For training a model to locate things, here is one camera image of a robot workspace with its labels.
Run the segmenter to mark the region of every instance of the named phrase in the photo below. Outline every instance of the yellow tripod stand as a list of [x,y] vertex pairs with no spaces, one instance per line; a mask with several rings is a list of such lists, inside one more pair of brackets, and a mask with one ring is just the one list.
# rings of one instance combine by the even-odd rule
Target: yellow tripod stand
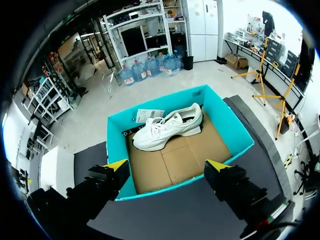
[[[250,74],[256,74],[256,77],[255,77],[254,81],[257,81],[258,79],[260,79],[260,84],[261,84],[261,87],[262,87],[263,96],[265,96],[266,94],[265,94],[265,86],[264,86],[264,81],[263,81],[263,76],[262,76],[262,73],[263,73],[262,72],[263,71],[262,67],[263,67],[264,60],[265,60],[267,44],[268,44],[268,37],[266,37],[265,41],[264,41],[263,54],[262,54],[262,58],[261,58],[261,61],[260,61],[259,69],[253,70],[253,71],[249,71],[249,72],[245,72],[245,73],[238,74],[238,75],[235,75],[235,76],[231,77],[232,79],[235,79],[235,78],[241,77],[241,76],[247,76],[247,75],[250,75]],[[266,105],[266,98],[265,97],[263,97],[263,105],[264,106]]]
[[286,90],[285,94],[283,96],[275,96],[275,95],[265,95],[265,93],[263,92],[263,95],[253,95],[252,97],[254,98],[263,98],[264,100],[266,100],[266,98],[273,98],[273,99],[280,99],[280,102],[277,104],[277,106],[275,107],[276,109],[278,109],[281,105],[282,105],[282,110],[281,110],[281,119],[280,119],[280,123],[279,123],[279,127],[278,127],[278,131],[276,133],[276,137],[275,140],[278,140],[279,134],[280,134],[280,130],[281,130],[281,126],[282,126],[282,121],[284,119],[285,116],[285,110],[286,110],[286,97],[288,96],[288,94],[290,93],[291,88],[293,87],[294,83],[295,83],[295,77],[297,76],[298,72],[300,69],[300,64],[298,63],[298,65],[296,66],[294,75],[291,79],[291,83],[288,87],[288,89]]

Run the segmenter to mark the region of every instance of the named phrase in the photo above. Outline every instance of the water jug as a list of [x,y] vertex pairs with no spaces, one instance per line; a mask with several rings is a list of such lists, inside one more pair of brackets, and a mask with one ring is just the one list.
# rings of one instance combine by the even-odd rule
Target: water jug
[[174,73],[177,72],[177,66],[176,66],[176,61],[175,59],[170,56],[170,54],[167,54],[167,57],[163,60],[164,63],[164,68],[165,72],[169,75],[172,76]]
[[182,69],[182,56],[178,54],[177,50],[174,50],[174,60],[175,60],[175,65],[177,69]]
[[157,56],[155,59],[156,59],[156,63],[158,64],[159,71],[164,72],[166,70],[164,65],[164,60],[166,59],[166,56],[163,55],[162,52],[160,52],[159,56]]
[[154,77],[159,74],[159,67],[155,57],[149,58],[144,65],[145,65],[146,74],[148,76]]
[[127,68],[126,65],[123,65],[123,69],[120,71],[120,77],[124,84],[130,86],[135,83],[132,70]]
[[132,66],[133,79],[136,82],[145,80],[147,78],[146,69],[143,63],[138,62],[138,60],[134,60],[134,64]]

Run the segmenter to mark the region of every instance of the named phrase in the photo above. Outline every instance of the cardboard package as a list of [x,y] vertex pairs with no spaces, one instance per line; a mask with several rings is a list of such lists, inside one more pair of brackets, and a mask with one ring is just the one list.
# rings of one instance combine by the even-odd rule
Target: cardboard package
[[[174,110],[202,106],[202,132],[172,137],[154,152],[136,149],[131,139],[144,124],[138,113],[154,110],[163,116]],[[173,191],[204,177],[206,159],[230,164],[254,145],[254,140],[228,105],[207,85],[162,96],[130,107],[107,119],[108,164],[128,159],[130,177],[117,201],[132,200]]]
[[235,70],[245,69],[248,67],[248,59],[246,59],[244,56],[235,56],[234,54],[229,53],[225,59],[226,64]]
[[202,131],[193,136],[174,136],[162,150],[141,151],[126,138],[137,194],[164,189],[204,173],[206,159],[219,163],[231,153],[209,117],[203,112]]
[[29,88],[26,86],[25,83],[22,83],[21,91],[22,91],[22,94],[23,94],[25,97],[28,96]]

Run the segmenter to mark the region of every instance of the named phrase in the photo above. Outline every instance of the white floor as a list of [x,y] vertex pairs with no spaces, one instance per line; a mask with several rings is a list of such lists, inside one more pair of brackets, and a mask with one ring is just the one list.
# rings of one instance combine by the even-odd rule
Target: white floor
[[[251,108],[263,124],[272,139],[275,139],[280,112],[274,109],[277,99],[268,100],[264,107],[261,100],[253,98],[254,94],[261,94],[259,84],[251,85],[244,78],[231,79],[236,73],[227,65],[219,65],[215,61],[199,62],[193,65],[193,70],[182,70],[172,77],[160,75],[147,78],[132,86],[122,84],[118,86],[115,79],[110,84],[109,71],[103,66],[85,83],[89,90],[84,95],[75,111],[65,113],[59,123],[55,123],[52,132],[57,137],[53,142],[63,146],[70,153],[80,152],[88,147],[106,141],[106,127],[108,116],[121,110],[143,103],[145,101],[165,96],[177,91],[200,85],[209,85],[221,98],[239,95]],[[266,89],[266,94],[273,93]],[[293,152],[300,136],[295,137],[296,128],[280,135],[274,141],[284,162]],[[294,175],[295,169],[300,169],[300,161],[307,159],[305,145],[300,148],[300,154],[287,169],[292,192],[297,190],[300,178]],[[303,197],[293,196],[295,202],[293,219],[297,218],[303,207]]]

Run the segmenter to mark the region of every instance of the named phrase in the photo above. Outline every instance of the door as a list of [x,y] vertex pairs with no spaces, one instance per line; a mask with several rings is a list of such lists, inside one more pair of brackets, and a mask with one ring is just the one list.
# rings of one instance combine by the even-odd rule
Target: door
[[218,6],[215,0],[203,0],[205,34],[218,35]]
[[191,56],[193,62],[206,60],[206,37],[205,35],[190,35]]
[[96,20],[92,21],[92,25],[94,28],[94,37],[98,44],[99,49],[103,53],[103,59],[106,63],[108,69],[111,69],[115,66],[115,62],[111,57],[110,50],[108,46],[106,46],[106,35],[108,35],[107,28],[105,26],[101,26],[100,19],[96,18]]
[[187,0],[188,6],[188,20],[190,26],[191,35],[194,34],[205,34],[205,11],[203,0]]
[[205,35],[205,60],[215,60],[218,54],[218,36]]

